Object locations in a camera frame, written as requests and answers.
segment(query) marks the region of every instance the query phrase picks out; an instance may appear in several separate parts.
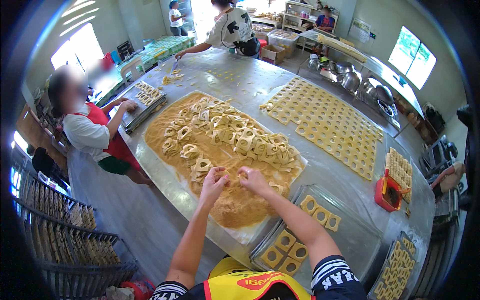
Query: poster on wall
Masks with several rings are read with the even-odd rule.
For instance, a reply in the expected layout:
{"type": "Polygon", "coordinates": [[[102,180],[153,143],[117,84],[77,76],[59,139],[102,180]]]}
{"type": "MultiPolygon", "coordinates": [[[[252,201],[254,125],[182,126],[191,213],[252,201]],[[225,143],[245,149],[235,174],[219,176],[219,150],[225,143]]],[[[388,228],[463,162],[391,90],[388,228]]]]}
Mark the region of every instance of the poster on wall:
{"type": "Polygon", "coordinates": [[[367,22],[360,20],[359,18],[354,18],[352,27],[348,34],[354,36],[360,42],[365,43],[370,36],[370,29],[372,26],[367,22]]]}

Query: green tablecloth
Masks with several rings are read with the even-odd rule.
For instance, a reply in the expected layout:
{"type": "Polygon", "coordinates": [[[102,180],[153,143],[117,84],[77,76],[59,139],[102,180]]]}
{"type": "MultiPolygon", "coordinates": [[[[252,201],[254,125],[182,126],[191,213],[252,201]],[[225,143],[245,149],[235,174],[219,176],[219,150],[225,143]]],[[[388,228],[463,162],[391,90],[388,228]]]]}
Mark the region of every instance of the green tablecloth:
{"type": "MultiPolygon", "coordinates": [[[[163,36],[153,43],[145,46],[145,50],[135,54],[132,58],[141,57],[142,62],[146,70],[150,69],[158,63],[158,61],[163,61],[168,59],[172,54],[175,54],[186,48],[195,46],[195,38],[193,36],[163,36]]],[[[99,100],[96,103],[97,106],[101,107],[110,99],[112,95],[115,94],[118,88],[123,84],[123,79],[120,75],[120,70],[131,61],[124,61],[120,63],[117,68],[117,83],[112,86],[110,90],[102,91],[98,96],[99,100]]],[[[142,67],[137,66],[137,70],[141,71],[142,67]]]]}

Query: floor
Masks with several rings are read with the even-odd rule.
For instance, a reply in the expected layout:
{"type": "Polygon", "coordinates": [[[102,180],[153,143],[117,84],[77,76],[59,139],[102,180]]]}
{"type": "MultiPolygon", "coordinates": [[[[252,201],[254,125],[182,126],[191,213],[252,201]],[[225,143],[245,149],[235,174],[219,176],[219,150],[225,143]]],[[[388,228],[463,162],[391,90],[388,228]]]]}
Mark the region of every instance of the floor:
{"type": "MultiPolygon", "coordinates": [[[[296,73],[298,65],[309,55],[297,49],[293,58],[285,59],[279,66],[296,73]]],[[[407,145],[406,150],[414,157],[422,152],[422,140],[412,126],[397,139],[407,145]]],[[[67,161],[73,197],[96,207],[97,230],[119,234],[138,260],[140,272],[155,285],[162,282],[187,220],[157,188],[107,173],[88,154],[71,147],[67,161]]],[[[221,249],[205,239],[196,283],[206,280],[224,256],[221,249]]]]}

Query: white plastic chair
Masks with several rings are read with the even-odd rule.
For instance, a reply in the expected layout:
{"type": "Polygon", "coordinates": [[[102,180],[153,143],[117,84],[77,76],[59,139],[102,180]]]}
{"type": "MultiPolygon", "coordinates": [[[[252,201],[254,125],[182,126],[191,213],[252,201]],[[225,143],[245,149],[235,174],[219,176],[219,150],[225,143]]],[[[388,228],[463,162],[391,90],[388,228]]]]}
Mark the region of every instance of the white plastic chair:
{"type": "Polygon", "coordinates": [[[142,58],[139,56],[135,59],[133,59],[131,62],[127,63],[121,70],[120,70],[120,75],[123,78],[123,83],[125,83],[126,86],[129,86],[132,83],[129,83],[127,81],[127,74],[128,72],[132,72],[132,82],[135,80],[139,79],[143,74],[141,72],[137,71],[137,66],[141,65],[142,66],[142,72],[145,74],[145,67],[144,63],[142,62],[142,58]]]}

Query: yellow apron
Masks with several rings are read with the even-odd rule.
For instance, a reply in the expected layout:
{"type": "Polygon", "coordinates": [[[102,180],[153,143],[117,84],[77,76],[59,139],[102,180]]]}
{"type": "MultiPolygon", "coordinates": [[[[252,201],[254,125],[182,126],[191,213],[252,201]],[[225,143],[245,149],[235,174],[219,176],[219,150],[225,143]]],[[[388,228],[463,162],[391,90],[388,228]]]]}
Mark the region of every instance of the yellow apron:
{"type": "Polygon", "coordinates": [[[207,300],[245,300],[261,298],[274,283],[283,283],[298,300],[311,296],[295,279],[281,272],[253,272],[231,257],[222,259],[204,281],[207,300]]]}

